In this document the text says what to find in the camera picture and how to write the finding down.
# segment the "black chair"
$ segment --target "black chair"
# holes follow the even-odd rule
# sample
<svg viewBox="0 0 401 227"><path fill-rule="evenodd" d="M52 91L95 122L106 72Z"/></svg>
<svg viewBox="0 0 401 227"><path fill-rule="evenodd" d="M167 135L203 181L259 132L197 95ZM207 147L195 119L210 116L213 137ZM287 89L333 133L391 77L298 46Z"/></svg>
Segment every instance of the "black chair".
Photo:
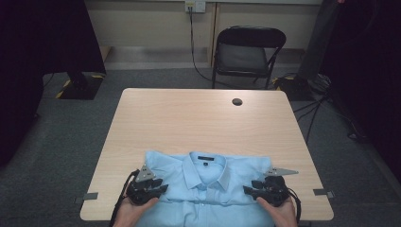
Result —
<svg viewBox="0 0 401 227"><path fill-rule="evenodd" d="M212 88L219 74L255 78L253 82L264 78L267 89L277 54L286 40L286 35L276 28L231 26L222 30L216 45ZM274 49L269 60L265 48Z"/></svg>

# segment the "gray carpet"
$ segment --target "gray carpet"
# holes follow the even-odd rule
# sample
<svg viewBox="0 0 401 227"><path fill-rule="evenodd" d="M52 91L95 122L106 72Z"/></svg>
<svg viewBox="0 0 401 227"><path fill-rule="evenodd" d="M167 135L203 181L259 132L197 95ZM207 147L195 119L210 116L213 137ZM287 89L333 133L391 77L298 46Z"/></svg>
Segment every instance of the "gray carpet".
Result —
<svg viewBox="0 0 401 227"><path fill-rule="evenodd" d="M210 78L211 70L200 71ZM293 72L276 68L274 76ZM44 77L47 82L50 76ZM140 88L210 88L194 69L109 71L94 100L56 99L67 80L57 74L44 88L33 125L13 160L0 169L0 226L108 226L80 219L76 197L86 193L122 91ZM237 79L234 85L258 88ZM293 109L309 102L291 102ZM297 112L299 116L307 112ZM300 121L306 136L312 114ZM377 163L375 149L347 137L350 126L330 102L319 109L308 147L335 217L312 226L401 226L401 200Z"/></svg>

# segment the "light blue shirt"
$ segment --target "light blue shirt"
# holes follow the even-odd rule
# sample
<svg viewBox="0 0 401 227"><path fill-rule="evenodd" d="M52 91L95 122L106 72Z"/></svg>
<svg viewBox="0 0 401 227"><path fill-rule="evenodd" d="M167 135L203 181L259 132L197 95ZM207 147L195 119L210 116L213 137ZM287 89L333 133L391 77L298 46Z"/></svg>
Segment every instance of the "light blue shirt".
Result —
<svg viewBox="0 0 401 227"><path fill-rule="evenodd" d="M148 151L146 164L168 189L137 226L273 226L243 189L264 179L269 157Z"/></svg>

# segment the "wooden table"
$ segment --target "wooden table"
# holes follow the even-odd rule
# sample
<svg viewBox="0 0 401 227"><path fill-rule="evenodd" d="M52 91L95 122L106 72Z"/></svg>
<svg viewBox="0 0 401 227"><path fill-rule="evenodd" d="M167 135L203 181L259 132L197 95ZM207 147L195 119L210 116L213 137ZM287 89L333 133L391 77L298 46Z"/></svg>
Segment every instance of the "wooden table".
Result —
<svg viewBox="0 0 401 227"><path fill-rule="evenodd" d="M240 98L241 106L233 104ZM270 156L273 166L295 169L287 186L302 201L303 220L329 220L333 211L287 96L278 91L126 89L97 163L80 216L109 220L128 175L147 150L184 154L192 150Z"/></svg>

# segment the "shirt collar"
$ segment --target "shirt collar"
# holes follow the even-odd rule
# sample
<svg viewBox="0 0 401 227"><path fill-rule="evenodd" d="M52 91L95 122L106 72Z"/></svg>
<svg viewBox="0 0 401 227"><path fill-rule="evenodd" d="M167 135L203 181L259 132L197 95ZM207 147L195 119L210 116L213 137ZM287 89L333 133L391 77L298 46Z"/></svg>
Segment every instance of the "shirt collar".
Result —
<svg viewBox="0 0 401 227"><path fill-rule="evenodd" d="M192 189L197 185L202 184L201 178L194 165L194 160L197 159L199 156L214 158L213 161L209 162L215 162L224 166L221 175L217 179L217 182L222 187L222 189L226 191L230 182L230 172L227 167L227 159L224 156L218 154L203 153L197 151L189 152L189 155L187 155L183 159L183 175L187 188Z"/></svg>

